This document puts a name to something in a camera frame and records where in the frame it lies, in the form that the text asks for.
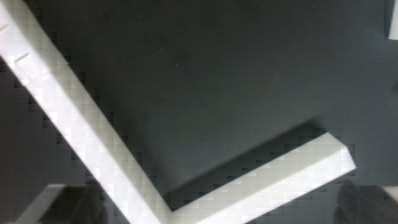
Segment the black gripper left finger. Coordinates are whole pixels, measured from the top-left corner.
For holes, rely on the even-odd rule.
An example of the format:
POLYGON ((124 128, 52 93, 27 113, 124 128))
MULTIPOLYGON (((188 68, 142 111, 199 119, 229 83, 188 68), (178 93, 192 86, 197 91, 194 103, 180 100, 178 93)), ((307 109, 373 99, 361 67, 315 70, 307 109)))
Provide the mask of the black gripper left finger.
POLYGON ((100 185, 50 184, 16 219, 16 224, 107 224, 100 185))

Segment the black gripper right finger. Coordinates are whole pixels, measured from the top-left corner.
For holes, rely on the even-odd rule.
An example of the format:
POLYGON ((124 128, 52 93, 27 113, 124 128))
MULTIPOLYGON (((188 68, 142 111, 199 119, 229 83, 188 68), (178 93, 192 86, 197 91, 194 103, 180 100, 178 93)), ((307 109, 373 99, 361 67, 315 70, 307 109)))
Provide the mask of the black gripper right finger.
POLYGON ((332 224, 398 224, 398 186, 345 181, 332 224))

